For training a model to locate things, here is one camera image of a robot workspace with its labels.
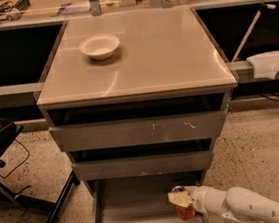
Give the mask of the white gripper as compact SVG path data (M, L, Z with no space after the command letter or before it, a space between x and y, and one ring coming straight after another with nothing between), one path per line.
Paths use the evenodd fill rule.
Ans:
M218 190L208 186L197 186L187 191L170 192L169 202L184 208L192 205L196 212L216 214L221 207Z

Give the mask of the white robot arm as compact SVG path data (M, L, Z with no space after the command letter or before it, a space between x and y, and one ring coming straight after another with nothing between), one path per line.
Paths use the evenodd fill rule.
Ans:
M279 202L244 187L218 190L208 186L178 186L168 194L180 210L212 214L226 223L279 223Z

